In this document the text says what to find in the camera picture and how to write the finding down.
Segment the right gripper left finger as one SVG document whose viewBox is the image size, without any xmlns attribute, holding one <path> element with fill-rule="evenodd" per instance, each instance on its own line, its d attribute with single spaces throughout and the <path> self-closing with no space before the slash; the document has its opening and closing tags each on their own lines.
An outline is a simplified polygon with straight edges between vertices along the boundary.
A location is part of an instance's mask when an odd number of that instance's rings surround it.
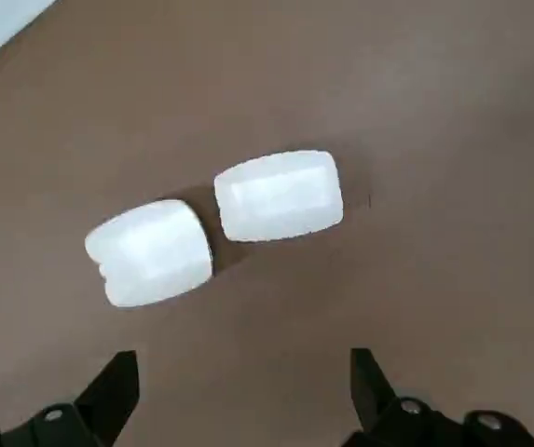
<svg viewBox="0 0 534 447">
<path fill-rule="evenodd" d="M 120 351 L 72 401 L 0 430 L 0 446 L 112 446 L 138 404 L 138 360 Z"/>
</svg>

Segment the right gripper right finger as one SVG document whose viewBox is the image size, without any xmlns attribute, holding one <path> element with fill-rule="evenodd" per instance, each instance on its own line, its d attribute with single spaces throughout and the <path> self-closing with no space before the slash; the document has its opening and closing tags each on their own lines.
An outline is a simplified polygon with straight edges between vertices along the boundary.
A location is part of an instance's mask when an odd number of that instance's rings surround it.
<svg viewBox="0 0 534 447">
<path fill-rule="evenodd" d="M 350 351 L 350 395 L 362 428 L 346 446 L 531 447 L 534 436 L 517 419 L 476 410 L 455 421 L 410 396 L 399 396 L 368 348 Z"/>
</svg>

